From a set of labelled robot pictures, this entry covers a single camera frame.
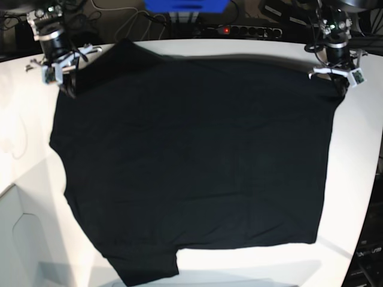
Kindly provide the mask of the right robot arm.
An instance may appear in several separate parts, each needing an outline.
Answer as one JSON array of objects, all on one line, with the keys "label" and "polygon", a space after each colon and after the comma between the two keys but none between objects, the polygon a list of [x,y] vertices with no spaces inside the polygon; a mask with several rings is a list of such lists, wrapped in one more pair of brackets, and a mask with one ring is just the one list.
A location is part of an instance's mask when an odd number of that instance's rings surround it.
[{"label": "right robot arm", "polygon": [[88,62],[87,55],[100,53],[102,48],[91,44],[76,47],[66,31],[63,5],[50,4],[33,10],[26,15],[32,28],[34,40],[38,41],[43,57],[32,59],[25,71],[41,69],[42,81],[46,85],[56,85],[62,93],[76,98],[76,73],[80,61]]}]

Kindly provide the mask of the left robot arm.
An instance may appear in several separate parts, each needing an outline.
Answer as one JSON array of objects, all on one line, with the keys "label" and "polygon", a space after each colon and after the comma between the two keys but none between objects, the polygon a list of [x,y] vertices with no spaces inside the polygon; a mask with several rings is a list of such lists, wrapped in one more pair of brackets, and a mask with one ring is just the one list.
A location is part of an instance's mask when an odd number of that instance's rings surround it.
[{"label": "left robot arm", "polygon": [[382,8],[382,1],[317,2],[316,19],[308,19],[313,39],[305,45],[305,50],[314,54],[320,64],[312,68],[309,78],[314,75],[328,76],[340,97],[344,97],[349,88],[366,82],[361,59],[368,55],[368,48],[382,40],[382,35],[374,32],[363,35],[360,32],[357,40],[365,40],[366,43],[350,47],[353,26],[351,16],[377,8]]}]

